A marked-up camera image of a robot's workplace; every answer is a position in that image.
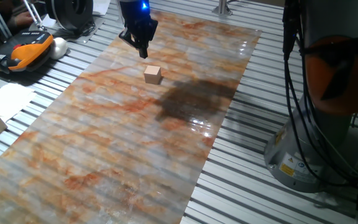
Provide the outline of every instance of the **marble surface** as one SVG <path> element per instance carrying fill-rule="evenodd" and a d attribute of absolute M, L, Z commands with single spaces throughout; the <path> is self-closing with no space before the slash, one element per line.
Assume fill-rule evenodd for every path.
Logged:
<path fill-rule="evenodd" d="M 260 31 L 152 17 L 147 59 L 116 38 L 0 157 L 0 223 L 180 221 Z"/>

